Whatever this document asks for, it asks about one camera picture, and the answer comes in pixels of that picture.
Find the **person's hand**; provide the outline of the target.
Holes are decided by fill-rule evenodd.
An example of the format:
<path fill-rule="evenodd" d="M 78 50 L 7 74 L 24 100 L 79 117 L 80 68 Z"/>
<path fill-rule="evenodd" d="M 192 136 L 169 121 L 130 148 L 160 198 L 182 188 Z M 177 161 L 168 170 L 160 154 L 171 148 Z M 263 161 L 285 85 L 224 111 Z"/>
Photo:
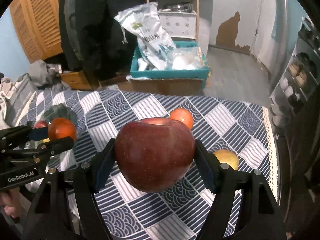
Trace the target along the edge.
<path fill-rule="evenodd" d="M 12 218 L 21 216 L 22 205 L 20 203 L 19 188 L 10 189 L 7 192 L 1 192 L 1 206 L 5 213 Z"/>

